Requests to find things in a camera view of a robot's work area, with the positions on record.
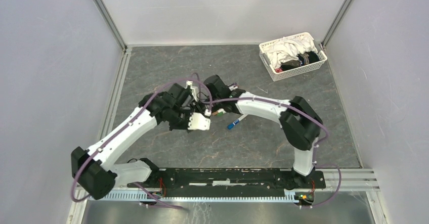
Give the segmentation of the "blue cap marker pen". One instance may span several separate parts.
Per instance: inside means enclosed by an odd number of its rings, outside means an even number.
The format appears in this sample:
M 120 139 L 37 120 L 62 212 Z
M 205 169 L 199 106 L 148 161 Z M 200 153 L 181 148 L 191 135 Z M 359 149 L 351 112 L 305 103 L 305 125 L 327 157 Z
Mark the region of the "blue cap marker pen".
M 234 128 L 239 122 L 241 122 L 243 119 L 245 119 L 248 115 L 247 114 L 243 114 L 241 115 L 239 118 L 237 118 L 236 120 L 234 120 L 232 123 L 230 123 L 227 126 L 228 130 L 231 130 L 232 128 Z

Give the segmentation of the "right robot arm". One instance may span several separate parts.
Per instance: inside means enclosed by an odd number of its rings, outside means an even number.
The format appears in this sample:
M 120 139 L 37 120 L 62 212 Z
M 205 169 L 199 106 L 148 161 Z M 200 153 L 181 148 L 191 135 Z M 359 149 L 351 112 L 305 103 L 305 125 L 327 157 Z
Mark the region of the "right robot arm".
M 320 132 L 327 129 L 304 98 L 295 96 L 291 100 L 278 100 L 259 97 L 236 85 L 224 84 L 218 75 L 204 82 L 192 78 L 186 81 L 186 87 L 191 90 L 196 102 L 203 105 L 204 115 L 224 111 L 257 116 L 279 124 L 294 148 L 293 183 L 304 188 L 312 182 L 314 146 L 323 140 Z

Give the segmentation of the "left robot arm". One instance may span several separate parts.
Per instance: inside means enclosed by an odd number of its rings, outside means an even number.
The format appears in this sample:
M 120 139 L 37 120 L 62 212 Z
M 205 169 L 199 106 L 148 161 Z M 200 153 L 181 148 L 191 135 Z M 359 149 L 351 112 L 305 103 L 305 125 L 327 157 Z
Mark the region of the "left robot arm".
M 144 161 L 125 164 L 116 161 L 136 140 L 162 122 L 168 122 L 171 130 L 207 129 L 209 119 L 205 117 L 205 108 L 191 107 L 198 106 L 197 95 L 203 84 L 189 78 L 185 82 L 185 86 L 171 82 L 145 95 L 131 115 L 108 135 L 86 149 L 76 147 L 71 152 L 73 202 L 88 197 L 99 200 L 114 187 L 128 183 L 141 182 L 146 187 L 158 183 L 158 172 Z

